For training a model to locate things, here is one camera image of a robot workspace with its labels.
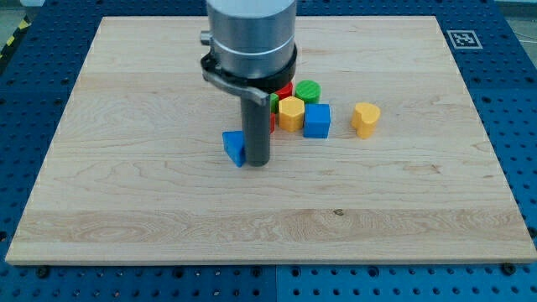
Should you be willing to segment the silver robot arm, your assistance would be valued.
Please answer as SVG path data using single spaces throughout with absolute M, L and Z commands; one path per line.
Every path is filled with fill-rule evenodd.
M 295 52 L 295 0 L 207 0 L 210 54 L 234 76 L 280 72 Z

